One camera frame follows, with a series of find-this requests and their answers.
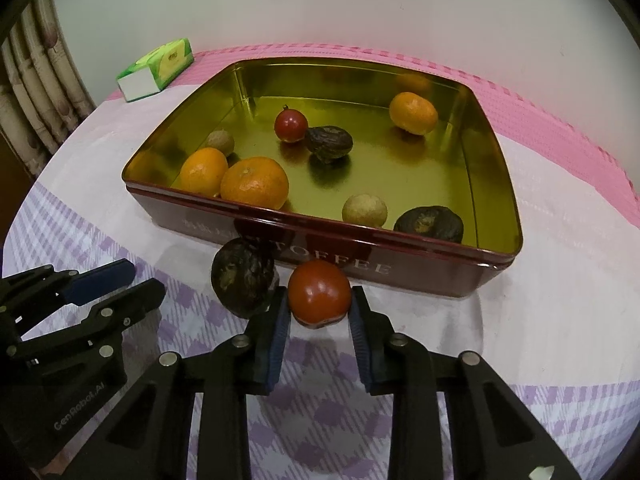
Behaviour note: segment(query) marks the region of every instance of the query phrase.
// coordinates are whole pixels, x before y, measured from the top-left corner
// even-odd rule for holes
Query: purple checkered pattern
[[[57,270],[84,271],[118,258],[135,262],[138,281],[156,277],[167,286],[160,312],[125,332],[127,387],[161,352],[201,354],[244,329],[244,322],[222,308],[213,292],[199,293],[154,269],[40,184],[27,196],[9,232],[2,275],[49,263]],[[63,307],[27,337],[75,324],[87,310],[88,306]],[[600,478],[640,418],[640,381],[512,388],[585,479]],[[70,455],[77,452],[118,399],[113,399],[70,444]],[[202,400],[197,398],[194,428],[201,405]],[[386,478],[391,399],[367,395],[358,380],[355,357],[338,352],[331,340],[290,339],[280,383],[267,398],[249,398],[247,411],[252,471],[258,480]],[[440,411],[447,450],[442,398]],[[196,468],[197,430],[193,431],[189,478],[194,478]],[[447,451],[444,458],[450,477]]]

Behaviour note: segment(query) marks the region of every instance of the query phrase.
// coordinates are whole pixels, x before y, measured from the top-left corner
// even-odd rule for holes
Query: white side of tissue box
[[[148,66],[118,79],[118,86],[124,94],[125,101],[134,101],[160,91]]]

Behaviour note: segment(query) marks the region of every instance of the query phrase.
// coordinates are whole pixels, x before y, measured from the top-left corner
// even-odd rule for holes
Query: cherry tomato
[[[308,127],[309,123],[302,112],[292,110],[288,106],[284,107],[273,123],[276,135],[283,142],[298,142],[304,139]]]
[[[344,273],[324,260],[297,266],[289,279],[289,308],[308,328],[340,321],[351,306],[351,285]]]

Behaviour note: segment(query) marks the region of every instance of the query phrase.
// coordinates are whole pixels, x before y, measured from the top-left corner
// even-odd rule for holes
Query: checkered tablecloth
[[[599,478],[640,419],[640,285],[633,270],[640,254],[638,197],[608,155],[586,138],[479,78],[419,60],[390,60],[389,53],[321,45],[201,54],[171,88],[132,104],[105,102],[76,130],[22,205],[5,243],[2,275],[48,263],[56,270],[88,270],[124,257],[135,262],[136,281],[153,276],[165,283],[159,313],[124,333],[128,385],[163,351],[201,354],[241,332],[244,322],[220,306],[208,283],[217,247],[158,228],[127,194],[119,174],[197,83],[241,57],[292,53],[407,64],[463,78],[476,92],[500,133],[522,217],[523,251],[465,300],[372,284],[365,284],[366,293],[397,330],[431,350],[482,352],[583,478]],[[523,140],[525,134],[538,140]],[[561,153],[570,153],[571,160],[563,162]],[[280,268],[283,282],[289,272]],[[66,306],[28,336],[76,323],[87,311]],[[70,444],[69,456],[118,398]],[[194,420],[199,410],[197,399]],[[391,410],[390,398],[364,392],[346,323],[309,331],[294,322],[280,383],[269,397],[248,400],[254,478],[384,479]],[[446,444],[446,418],[442,426]],[[190,478],[196,467],[193,431]],[[445,463],[450,474],[447,452]]]

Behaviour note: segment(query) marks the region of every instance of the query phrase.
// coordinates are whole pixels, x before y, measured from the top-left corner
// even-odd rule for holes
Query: green tissue box
[[[187,38],[159,46],[127,67],[117,78],[127,102],[157,94],[193,63]]]

